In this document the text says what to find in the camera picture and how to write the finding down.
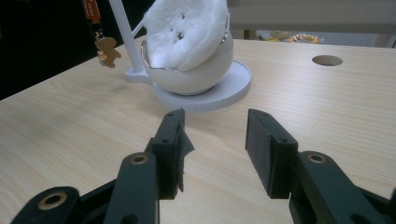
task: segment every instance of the white pole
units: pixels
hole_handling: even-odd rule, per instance
[[[111,9],[113,10],[114,17],[116,18],[117,25],[119,26],[121,37],[128,52],[128,56],[131,59],[131,64],[134,72],[141,72],[144,70],[143,61],[134,42],[135,34],[133,35],[133,32],[131,31],[131,26],[128,22],[128,18],[126,16],[123,4],[121,0],[109,0],[109,2],[111,5]],[[136,33],[142,28],[143,22],[140,22],[138,26],[139,25],[140,28],[136,27],[134,29]]]

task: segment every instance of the white cotton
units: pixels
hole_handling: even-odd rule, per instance
[[[149,65],[187,71],[221,43],[227,26],[226,0],[157,0],[143,19]]]

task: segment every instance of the gingerbread charm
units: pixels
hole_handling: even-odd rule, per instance
[[[99,49],[97,53],[101,64],[111,68],[115,67],[114,61],[121,57],[121,54],[114,49],[117,45],[116,40],[113,37],[102,37],[96,39],[95,45]]]

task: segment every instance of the keychain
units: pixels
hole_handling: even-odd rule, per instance
[[[98,48],[97,54],[101,65],[107,67],[115,67],[114,61],[120,58],[121,55],[114,48],[117,41],[113,37],[103,35],[102,25],[100,23],[99,7],[96,0],[81,0],[84,7],[85,17],[90,21],[90,29],[95,36],[94,44]]]

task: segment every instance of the metal ring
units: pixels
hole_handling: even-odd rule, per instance
[[[51,193],[38,203],[38,208],[41,210],[50,210],[64,203],[66,199],[67,194],[64,191]]]

